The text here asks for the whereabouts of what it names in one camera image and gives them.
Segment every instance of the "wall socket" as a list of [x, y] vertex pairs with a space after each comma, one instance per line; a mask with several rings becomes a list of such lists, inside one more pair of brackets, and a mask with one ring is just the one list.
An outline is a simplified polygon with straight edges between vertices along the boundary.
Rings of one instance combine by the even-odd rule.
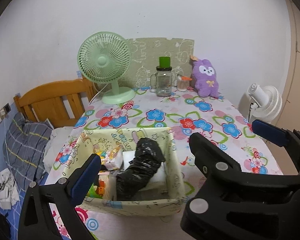
[[0, 109], [1, 120], [3, 120], [10, 111], [11, 111], [11, 107], [9, 103], [7, 103], [3, 108]]

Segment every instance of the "table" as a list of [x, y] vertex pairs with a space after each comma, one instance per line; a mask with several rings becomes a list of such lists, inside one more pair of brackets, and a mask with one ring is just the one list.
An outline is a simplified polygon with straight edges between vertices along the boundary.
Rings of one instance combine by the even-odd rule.
[[[244, 172], [282, 174], [274, 157], [261, 138], [252, 133], [251, 125], [222, 95], [200, 98], [192, 88], [175, 91], [159, 98], [149, 88], [135, 89], [133, 100], [120, 105], [105, 105], [97, 98], [78, 120], [68, 141], [58, 153], [46, 184], [63, 177], [63, 169], [78, 136], [87, 129], [171, 127], [186, 187], [187, 202], [205, 182], [194, 165], [188, 140], [199, 132], [230, 155]], [[142, 134], [136, 133], [136, 140]], [[54, 204], [51, 211], [63, 236], [69, 237]], [[99, 240], [193, 239], [180, 228], [182, 212], [167, 217], [125, 217], [103, 214], [76, 207], [82, 221]]]

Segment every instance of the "fabric basket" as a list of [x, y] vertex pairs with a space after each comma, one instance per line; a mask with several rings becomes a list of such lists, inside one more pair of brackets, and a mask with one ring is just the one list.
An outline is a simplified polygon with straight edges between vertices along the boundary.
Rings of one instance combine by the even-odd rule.
[[113, 149], [121, 145], [124, 151], [136, 149], [140, 138], [151, 138], [159, 144], [166, 159], [166, 176], [169, 199], [151, 201], [110, 201], [86, 197], [80, 207], [102, 213], [137, 216], [167, 216], [181, 210], [185, 188], [179, 168], [173, 133], [170, 128], [133, 128], [86, 130], [77, 140], [65, 166], [63, 175], [69, 177], [81, 167], [92, 153]]

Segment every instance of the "white fan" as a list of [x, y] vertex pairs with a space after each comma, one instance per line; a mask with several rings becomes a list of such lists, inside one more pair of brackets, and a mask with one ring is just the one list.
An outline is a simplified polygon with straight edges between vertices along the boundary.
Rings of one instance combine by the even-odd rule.
[[264, 122], [271, 122], [279, 114], [282, 108], [282, 97], [275, 87], [261, 88], [258, 84], [253, 83], [248, 89], [248, 94], [256, 103], [256, 107], [252, 107], [251, 111], [253, 120], [260, 119]]

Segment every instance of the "wooden bed frame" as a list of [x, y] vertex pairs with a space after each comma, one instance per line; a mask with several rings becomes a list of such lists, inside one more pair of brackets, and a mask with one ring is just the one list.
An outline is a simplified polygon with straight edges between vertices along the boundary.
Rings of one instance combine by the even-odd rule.
[[[72, 81], [56, 81], [47, 83], [31, 89], [22, 97], [15, 96], [14, 102], [19, 112], [34, 122], [50, 120], [54, 128], [63, 126], [74, 126], [84, 113], [80, 93], [85, 92], [90, 101], [97, 93], [93, 83], [83, 79]], [[69, 117], [62, 96], [66, 96], [74, 114], [74, 118]]]

